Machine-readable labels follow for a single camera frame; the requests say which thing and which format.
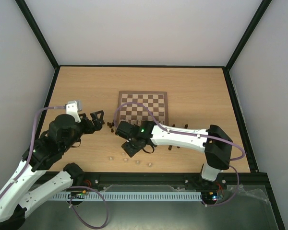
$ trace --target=robotic arm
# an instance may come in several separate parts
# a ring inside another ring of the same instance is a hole
[[[91,113],[92,120],[89,120],[85,114],[78,114],[81,109],[79,101],[67,103],[66,114],[57,116],[49,124],[49,129],[34,141],[32,158],[25,169],[29,149],[23,154],[15,173],[0,191],[0,230],[18,229],[25,218],[50,197],[82,182],[84,172],[71,163],[50,181],[27,193],[69,148],[81,142],[83,134],[92,134],[102,128],[103,111]]]
[[[141,126],[121,121],[115,134],[127,140],[122,148],[130,157],[140,150],[146,152],[144,149],[146,145],[150,145],[153,151],[157,145],[173,145],[204,153],[207,162],[202,168],[201,177],[209,182],[215,181],[221,170],[229,168],[232,146],[214,139],[200,137],[200,135],[209,135],[232,142],[220,127],[211,125],[209,129],[191,130],[161,126],[163,129],[153,121],[143,121]]]

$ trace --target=wooden chessboard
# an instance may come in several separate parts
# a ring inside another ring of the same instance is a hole
[[[126,102],[142,103],[159,123],[168,125],[168,95],[167,92],[156,91],[120,91],[119,104]],[[117,121],[127,121],[131,124],[140,125],[141,121],[152,121],[148,112],[137,104],[128,104],[121,108],[117,115]]]

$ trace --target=wire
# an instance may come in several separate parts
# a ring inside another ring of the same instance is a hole
[[[92,182],[90,180],[84,180],[84,183],[87,183],[89,187],[92,187]]]
[[[128,104],[137,104],[137,105],[143,107],[143,108],[148,112],[148,114],[152,117],[152,119],[153,119],[153,121],[156,123],[156,125],[157,125],[160,129],[162,129],[163,131],[166,131],[166,132],[169,132],[169,133],[174,133],[174,134],[180,134],[180,135],[195,136],[195,137],[198,137],[198,138],[203,137],[203,138],[214,139],[214,140],[222,141],[222,142],[224,142],[224,143],[226,143],[226,144],[232,145],[232,146],[238,148],[238,149],[242,152],[242,155],[239,156],[239,157],[232,158],[232,159],[230,159],[230,161],[237,161],[237,160],[240,160],[240,159],[242,159],[243,157],[245,157],[245,150],[244,150],[241,146],[239,146],[239,145],[237,145],[237,144],[235,144],[235,143],[233,143],[233,142],[231,142],[231,141],[228,141],[228,140],[225,140],[225,139],[222,139],[222,138],[218,138],[218,137],[214,137],[214,136],[211,136],[211,135],[204,135],[204,134],[197,134],[197,133],[185,133],[185,132],[179,132],[179,131],[174,131],[174,130],[171,130],[171,129],[166,129],[166,128],[164,128],[164,127],[163,127],[162,125],[160,125],[159,122],[155,119],[154,115],[149,111],[149,109],[148,109],[146,106],[144,106],[143,104],[138,103],[138,102],[126,102],[126,103],[121,104],[120,107],[118,107],[118,108],[116,109],[116,111],[115,111],[115,113],[114,113],[114,119],[113,119],[113,120],[114,120],[114,126],[115,126],[115,127],[117,127],[116,117],[117,117],[118,111],[119,111],[123,106],[128,105]],[[234,198],[235,195],[237,194],[238,189],[239,189],[239,174],[238,174],[238,171],[236,170],[236,168],[234,168],[234,167],[231,166],[231,165],[230,165],[229,167],[232,168],[232,169],[236,172],[236,175],[237,175],[237,188],[236,188],[234,194],[233,194],[228,200],[226,200],[226,201],[224,201],[224,202],[222,202],[222,203],[219,203],[219,204],[207,205],[207,204],[204,203],[204,201],[202,201],[202,203],[205,204],[205,207],[220,206],[220,205],[222,205],[222,204],[225,204],[225,203],[227,203],[228,201],[230,201],[232,198]]]
[[[232,199],[236,196],[236,194],[237,194],[237,192],[238,192],[238,190],[239,190],[239,174],[238,174],[238,171],[237,171],[237,169],[236,169],[235,167],[233,167],[233,166],[230,165],[230,168],[232,168],[233,170],[235,170],[236,175],[237,175],[237,187],[236,187],[233,195],[232,195],[230,198],[228,198],[226,201],[223,201],[222,203],[214,204],[214,205],[208,205],[208,204],[206,204],[206,203],[202,200],[202,203],[205,205],[205,207],[215,207],[215,206],[224,205],[224,204],[228,203],[230,200],[232,200]]]
[[[148,109],[146,106],[144,106],[143,104],[138,103],[138,102],[126,102],[126,103],[121,104],[120,107],[118,107],[118,108],[116,109],[116,111],[115,111],[115,113],[114,113],[114,126],[115,126],[115,127],[117,127],[116,116],[117,116],[118,111],[119,111],[123,106],[128,105],[128,104],[137,104],[137,105],[143,107],[143,108],[148,112],[148,114],[152,117],[152,119],[153,119],[153,121],[156,123],[156,125],[157,125],[160,129],[162,129],[163,131],[166,131],[166,132],[169,132],[169,133],[174,133],[174,134],[180,134],[180,135],[187,135],[187,136],[194,136],[194,137],[203,137],[203,138],[214,139],[214,140],[222,141],[222,142],[224,142],[224,143],[226,143],[226,144],[232,145],[232,146],[238,148],[238,149],[242,152],[242,155],[241,155],[240,157],[236,157],[236,158],[230,159],[231,161],[240,160],[240,159],[242,159],[242,158],[245,156],[245,151],[244,151],[244,149],[243,149],[241,146],[239,146],[239,145],[237,145],[237,144],[235,144],[235,143],[233,143],[233,142],[231,142],[231,141],[228,141],[228,140],[225,140],[225,139],[222,139],[222,138],[218,138],[218,137],[214,137],[214,136],[211,136],[211,135],[197,134],[197,133],[185,133],[185,132],[174,131],[174,130],[171,130],[171,129],[167,130],[167,129],[164,128],[162,125],[160,125],[160,123],[155,119],[154,115],[149,111],[149,109]]]
[[[36,132],[36,127],[37,127],[37,120],[39,118],[39,115],[41,112],[47,109],[65,109],[65,106],[56,106],[56,107],[45,107],[41,108],[38,110],[35,114],[34,121],[33,121],[33,128],[32,128],[32,135],[31,135],[31,142],[30,142],[30,149],[29,149],[29,154],[28,154],[28,159],[24,165],[24,167],[20,170],[20,172],[13,178],[14,182],[9,183],[5,189],[0,193],[0,200],[4,196],[4,194],[7,193],[7,191],[12,187],[12,185],[22,176],[22,174],[25,172],[26,168],[28,167],[30,160],[32,158],[32,153],[33,153],[33,147],[34,147],[34,137],[35,137],[35,132]]]
[[[106,207],[106,212],[107,212],[107,216],[106,216],[106,220],[105,222],[100,226],[100,227],[94,227],[92,225],[89,225],[88,223],[86,223],[80,216],[79,214],[77,213],[76,209],[73,207],[72,205],[72,199],[74,198],[73,196],[71,197],[70,201],[69,201],[69,204],[70,204],[70,207],[72,208],[72,210],[75,212],[77,218],[80,220],[81,223],[83,223],[85,226],[87,226],[88,228],[90,229],[102,229],[103,227],[105,227],[107,225],[107,222],[108,222],[108,218],[109,218],[109,208],[108,208],[108,205],[107,205],[107,202],[106,200],[104,199],[104,197],[95,189],[93,188],[90,188],[90,187],[86,187],[86,186],[72,186],[70,188],[81,188],[81,189],[89,189],[91,190],[92,192],[95,192],[97,193],[97,195],[103,200],[104,204],[105,204],[105,207]]]

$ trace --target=wooden table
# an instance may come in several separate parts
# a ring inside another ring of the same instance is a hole
[[[218,125],[242,145],[222,69],[61,67],[49,106],[80,99],[84,113],[103,110],[105,122],[112,122],[121,90],[166,91],[170,125],[188,124],[190,129]],[[42,131],[62,112],[48,111]],[[67,163],[75,162],[86,172],[196,173],[206,161],[202,153],[176,147],[169,151],[168,146],[158,146],[153,154],[141,151],[129,158],[121,148],[123,142],[104,125],[101,131],[83,135],[81,146],[69,149],[50,170],[60,171]],[[231,156],[239,155],[241,152],[233,148]],[[250,171],[246,158],[231,164],[239,172]]]

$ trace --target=black metal frame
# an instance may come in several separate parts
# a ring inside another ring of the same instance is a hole
[[[220,68],[223,70],[225,81],[228,88],[228,93],[231,99],[231,103],[233,106],[233,110],[235,113],[235,117],[237,120],[237,124],[239,127],[239,132],[241,135],[241,139],[243,142],[243,146],[247,153],[247,161],[250,168],[250,173],[239,173],[240,182],[245,185],[264,185],[269,197],[269,200],[272,205],[272,209],[274,212],[274,216],[276,218],[276,222],[278,224],[278,228],[280,230],[284,230],[284,223],[280,216],[277,203],[271,188],[271,184],[269,178],[266,173],[259,172],[255,155],[252,150],[251,142],[246,130],[245,122],[242,116],[242,112],[240,110],[239,102],[237,99],[237,95],[235,89],[233,87],[233,83],[229,74],[230,69],[234,65],[235,61],[237,60],[239,54],[243,50],[244,46],[246,45],[248,39],[252,35],[253,31],[255,30],[257,24],[259,23],[260,19],[262,18],[264,12],[268,8],[269,4],[272,0],[262,0],[258,10],[256,11],[255,15],[253,16],[250,24],[248,25],[246,31],[244,32],[241,40],[239,41],[234,53],[232,54],[231,58],[229,59],[226,66],[142,66],[142,65],[59,65],[56,61],[55,57],[53,56],[44,36],[42,35],[35,19],[33,18],[26,2],[24,0],[15,0],[22,11],[23,15],[25,16],[26,20],[28,21],[32,31],[36,35],[36,38],[40,42],[43,50],[45,51],[47,57],[49,58],[53,68],[55,69],[55,73],[52,79],[52,83],[45,101],[45,107],[49,105],[52,92],[55,87],[55,83],[60,71],[61,66],[81,66],[81,67],[145,67],[145,68]],[[40,131],[42,129],[42,125],[44,123],[44,119],[46,116],[46,112],[44,112],[41,116],[41,119],[38,124],[38,128],[36,131],[36,138],[38,138]],[[54,175],[58,172],[47,172],[44,176],[42,176],[37,183],[43,184],[44,182],[50,180]],[[168,184],[168,185],[176,185],[176,186],[187,186],[188,184],[185,183],[188,178],[191,177],[199,177],[199,173],[120,173],[120,172],[86,172],[85,177],[89,178],[93,183],[95,180],[98,181],[98,184],[94,184],[94,186],[98,188],[103,188],[103,186],[107,186],[110,184]],[[237,178],[235,173],[220,173],[219,177],[226,180],[226,184],[236,184]]]

